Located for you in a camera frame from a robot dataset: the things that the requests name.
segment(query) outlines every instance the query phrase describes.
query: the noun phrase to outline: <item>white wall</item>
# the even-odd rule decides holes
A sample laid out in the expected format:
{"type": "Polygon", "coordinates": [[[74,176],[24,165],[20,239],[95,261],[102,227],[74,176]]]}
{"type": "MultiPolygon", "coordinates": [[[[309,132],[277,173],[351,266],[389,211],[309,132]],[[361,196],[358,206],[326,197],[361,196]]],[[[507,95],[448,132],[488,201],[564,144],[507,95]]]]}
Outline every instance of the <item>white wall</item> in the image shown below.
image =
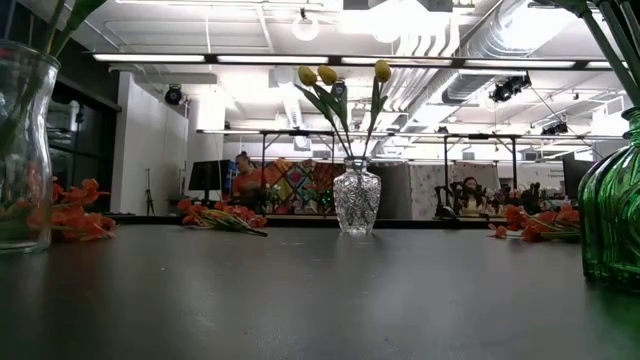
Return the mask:
{"type": "Polygon", "coordinates": [[[169,198],[180,195],[180,169],[186,159],[188,122],[120,74],[111,211],[146,215],[146,174],[151,169],[155,214],[167,215],[169,198]]]}

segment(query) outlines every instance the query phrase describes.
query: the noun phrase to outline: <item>spotlight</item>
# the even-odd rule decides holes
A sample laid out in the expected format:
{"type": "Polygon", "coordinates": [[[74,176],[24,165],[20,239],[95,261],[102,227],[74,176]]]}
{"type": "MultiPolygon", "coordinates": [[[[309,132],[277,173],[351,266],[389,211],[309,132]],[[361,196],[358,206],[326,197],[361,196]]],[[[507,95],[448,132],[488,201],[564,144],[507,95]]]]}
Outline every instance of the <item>spotlight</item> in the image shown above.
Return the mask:
{"type": "Polygon", "coordinates": [[[520,94],[522,89],[531,86],[531,78],[529,73],[525,76],[512,76],[507,78],[505,82],[496,83],[496,88],[489,95],[489,99],[493,102],[507,102],[512,97],[520,94]]]}
{"type": "Polygon", "coordinates": [[[182,86],[169,85],[169,91],[164,95],[164,101],[172,106],[178,106],[182,104],[184,95],[182,94],[182,86]]]}
{"type": "Polygon", "coordinates": [[[542,129],[540,135],[561,135],[569,132],[569,126],[566,122],[558,122],[542,129]]]}

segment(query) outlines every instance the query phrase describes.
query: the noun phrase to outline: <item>fluorescent light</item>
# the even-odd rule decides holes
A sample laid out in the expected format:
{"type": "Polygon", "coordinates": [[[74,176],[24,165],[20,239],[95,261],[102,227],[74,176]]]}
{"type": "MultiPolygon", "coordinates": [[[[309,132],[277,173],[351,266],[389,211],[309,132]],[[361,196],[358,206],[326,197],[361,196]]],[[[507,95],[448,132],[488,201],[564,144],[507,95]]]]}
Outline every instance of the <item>fluorescent light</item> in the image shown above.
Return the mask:
{"type": "MultiPolygon", "coordinates": [[[[349,131],[349,135],[351,136],[367,136],[365,131],[349,131]]],[[[389,136],[389,133],[385,132],[372,132],[371,136],[389,136]]]]}
{"type": "Polygon", "coordinates": [[[460,69],[461,75],[505,75],[505,76],[525,76],[526,71],[522,70],[500,70],[500,69],[460,69]]]}
{"type": "MultiPolygon", "coordinates": [[[[185,6],[211,6],[234,2],[235,0],[116,0],[119,4],[142,4],[142,5],[185,5],[185,6]]],[[[243,2],[261,3],[262,0],[243,0],[243,2]]]]}
{"type": "MultiPolygon", "coordinates": [[[[628,68],[626,61],[623,61],[622,64],[626,68],[628,68]]],[[[608,61],[590,61],[587,64],[587,69],[605,69],[605,70],[608,70],[608,69],[611,69],[611,64],[609,64],[608,61]]]]}
{"type": "Polygon", "coordinates": [[[200,130],[203,134],[225,134],[225,135],[257,135],[259,130],[200,130]]]}
{"type": "Polygon", "coordinates": [[[283,55],[218,55],[219,63],[248,63],[248,64],[326,64],[326,56],[283,56],[283,55]]]}
{"type": "Polygon", "coordinates": [[[467,60],[464,66],[488,67],[488,68],[572,68],[575,61],[554,61],[554,60],[504,60],[504,59],[473,59],[467,60]]]}
{"type": "Polygon", "coordinates": [[[437,58],[375,58],[375,57],[343,57],[345,65],[373,65],[378,60],[384,60],[391,66],[450,66],[451,59],[437,58]]]}
{"type": "Polygon", "coordinates": [[[415,138],[443,138],[445,134],[424,134],[424,133],[395,133],[399,137],[415,137],[415,138]]]}
{"type": "Polygon", "coordinates": [[[126,63],[203,63],[204,55],[93,54],[97,61],[126,63]]]}

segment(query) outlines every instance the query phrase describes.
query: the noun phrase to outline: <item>clear glass vase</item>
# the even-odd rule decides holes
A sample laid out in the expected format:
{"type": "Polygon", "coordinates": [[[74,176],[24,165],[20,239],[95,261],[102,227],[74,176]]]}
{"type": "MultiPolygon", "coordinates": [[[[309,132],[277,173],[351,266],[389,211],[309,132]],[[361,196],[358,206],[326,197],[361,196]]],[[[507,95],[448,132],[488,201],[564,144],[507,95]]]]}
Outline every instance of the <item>clear glass vase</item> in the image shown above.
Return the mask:
{"type": "Polygon", "coordinates": [[[380,177],[367,172],[366,158],[346,158],[347,171],[333,181],[340,229],[352,235],[371,232],[380,205],[380,177]]]}
{"type": "Polygon", "coordinates": [[[629,146],[580,183],[583,270],[589,280],[640,292],[640,107],[623,117],[629,146]]]}
{"type": "Polygon", "coordinates": [[[46,117],[59,67],[48,55],[0,41],[0,253],[51,242],[46,117]]]}

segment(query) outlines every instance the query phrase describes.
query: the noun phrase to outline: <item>white ceiling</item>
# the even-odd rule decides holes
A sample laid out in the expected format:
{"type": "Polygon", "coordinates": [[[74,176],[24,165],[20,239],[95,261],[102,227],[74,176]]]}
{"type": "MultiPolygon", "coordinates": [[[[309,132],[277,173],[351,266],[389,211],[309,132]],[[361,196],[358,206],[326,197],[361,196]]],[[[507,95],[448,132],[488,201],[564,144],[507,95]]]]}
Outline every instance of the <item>white ceiling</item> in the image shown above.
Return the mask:
{"type": "MultiPolygon", "coordinates": [[[[34,12],[47,18],[52,11],[52,1],[21,0],[34,12]]],[[[476,0],[474,13],[460,17],[461,34],[468,31],[490,9],[496,0],[476,0]]],[[[292,23],[299,17],[299,4],[289,8],[266,6],[261,25],[261,11],[254,5],[233,6],[166,6],[121,4],[109,0],[96,11],[76,33],[74,38],[96,52],[156,52],[156,53],[269,53],[282,54],[394,54],[399,41],[393,44],[377,41],[372,35],[344,34],[340,32],[342,2],[321,0],[316,5],[322,11],[309,10],[310,16],[320,20],[320,33],[312,41],[298,40],[292,34],[292,23]]],[[[393,31],[392,21],[379,21],[374,31],[393,31]]],[[[578,19],[571,23],[556,38],[546,43],[533,54],[540,58],[602,58],[595,41],[578,19]]],[[[274,119],[276,113],[284,113],[280,89],[268,87],[270,67],[232,66],[156,66],[146,67],[149,74],[155,73],[207,73],[218,76],[220,85],[230,99],[227,119],[240,124],[247,119],[274,119]]],[[[341,68],[340,76],[346,78],[352,98],[370,96],[370,79],[373,69],[341,68]]],[[[611,73],[593,72],[534,72],[531,73],[534,88],[545,102],[560,111],[582,103],[599,92],[619,91],[621,86],[611,73]],[[575,92],[581,93],[574,100],[575,92]]],[[[191,91],[206,86],[190,87],[191,91]]],[[[548,117],[551,112],[532,91],[518,95],[514,100],[493,109],[487,91],[479,92],[472,104],[478,107],[463,107],[454,116],[457,125],[469,124],[469,129],[489,128],[492,123],[530,124],[548,117]]],[[[313,112],[311,105],[300,96],[302,111],[313,112]]],[[[590,113],[570,114],[569,121],[584,124],[590,113]]]]}

